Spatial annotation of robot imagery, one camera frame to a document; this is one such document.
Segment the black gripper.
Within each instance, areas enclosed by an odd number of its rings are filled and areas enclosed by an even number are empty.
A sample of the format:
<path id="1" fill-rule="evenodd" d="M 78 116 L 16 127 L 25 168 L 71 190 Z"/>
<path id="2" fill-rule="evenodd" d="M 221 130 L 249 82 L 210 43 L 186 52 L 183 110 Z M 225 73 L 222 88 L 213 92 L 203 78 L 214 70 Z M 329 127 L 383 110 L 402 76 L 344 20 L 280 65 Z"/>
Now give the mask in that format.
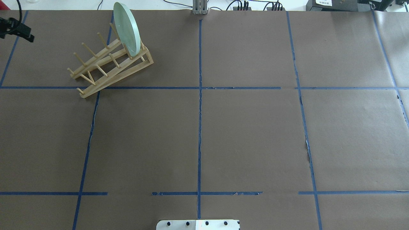
<path id="1" fill-rule="evenodd" d="M 19 19 L 15 18 L 0 18 L 0 38 L 5 38 L 15 30 L 15 35 L 21 37 L 31 43 L 34 42 L 34 35 L 31 34 L 31 28 L 24 23 L 20 23 Z"/>

